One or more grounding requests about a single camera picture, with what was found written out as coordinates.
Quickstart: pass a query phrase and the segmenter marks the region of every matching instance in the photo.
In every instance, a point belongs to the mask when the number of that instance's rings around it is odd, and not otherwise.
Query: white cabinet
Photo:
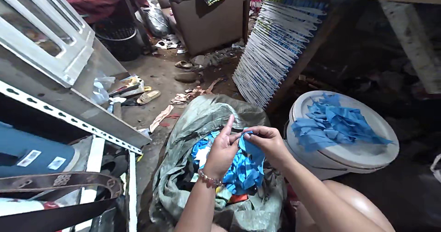
[[[66,0],[0,0],[0,44],[70,87],[92,54],[94,31]]]

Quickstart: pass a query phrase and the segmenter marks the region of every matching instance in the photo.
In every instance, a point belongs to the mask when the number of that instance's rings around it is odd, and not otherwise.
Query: pink beaded bracelet
[[[213,179],[208,177],[203,171],[202,168],[198,170],[199,177],[201,177],[202,182],[207,183],[208,186],[216,189],[217,187],[222,185],[221,179]]]

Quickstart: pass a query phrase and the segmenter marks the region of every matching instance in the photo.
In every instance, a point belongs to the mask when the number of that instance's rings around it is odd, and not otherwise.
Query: blue fabric scrap
[[[323,94],[323,99],[308,105],[309,118],[298,118],[291,126],[306,151],[312,152],[338,144],[355,144],[357,140],[373,144],[392,141],[378,136],[359,109],[342,107],[338,95]]]
[[[206,137],[199,140],[193,146],[191,151],[193,160],[199,149],[204,149],[207,145],[211,147],[214,138],[216,138],[218,134],[219,132],[208,133]],[[265,155],[259,147],[245,140],[243,135],[239,139],[239,150],[234,156],[233,163],[223,177],[224,185],[235,195],[245,194],[246,190],[254,185],[260,187],[263,181],[263,162]],[[199,165],[198,160],[194,160],[194,163]]]

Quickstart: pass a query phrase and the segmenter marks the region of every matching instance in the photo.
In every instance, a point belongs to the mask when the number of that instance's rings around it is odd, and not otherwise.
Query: white bucket
[[[319,179],[329,179],[345,173],[372,173],[386,167],[392,162],[399,152],[398,139],[390,125],[367,105],[343,94],[339,95],[343,107],[360,109],[372,130],[379,136],[393,141],[387,145],[379,145],[358,141],[356,144],[339,144],[326,147],[322,150],[306,152],[299,145],[291,129],[297,118],[308,118],[308,105],[327,95],[337,94],[329,91],[312,91],[301,95],[293,104],[289,114],[286,145],[291,154],[302,165],[308,168]]]

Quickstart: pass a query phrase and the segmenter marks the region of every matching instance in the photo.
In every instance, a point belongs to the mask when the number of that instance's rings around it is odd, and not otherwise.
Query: sandal
[[[158,97],[159,95],[161,95],[161,92],[159,90],[145,92],[136,100],[136,103],[140,105],[145,105],[150,101],[152,101],[153,99],[155,99],[156,97]]]
[[[187,61],[179,61],[175,64],[175,67],[179,67],[179,68],[191,68],[193,65]]]

